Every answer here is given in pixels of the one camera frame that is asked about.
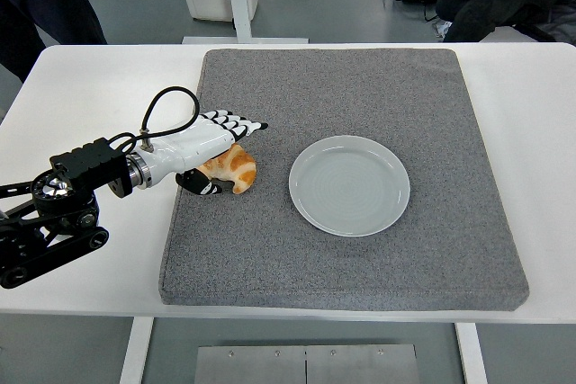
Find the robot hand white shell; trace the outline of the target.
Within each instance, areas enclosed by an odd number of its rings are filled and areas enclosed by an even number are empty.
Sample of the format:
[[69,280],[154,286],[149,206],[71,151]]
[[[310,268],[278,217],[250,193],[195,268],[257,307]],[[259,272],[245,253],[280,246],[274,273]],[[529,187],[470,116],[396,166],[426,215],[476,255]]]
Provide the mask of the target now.
[[177,133],[153,138],[151,151],[134,154],[144,189],[158,184],[168,174],[196,195],[221,192],[215,181],[233,183],[232,192],[241,194],[256,180],[255,159],[238,141],[257,130],[263,122],[250,121],[224,110],[206,112],[194,123]]

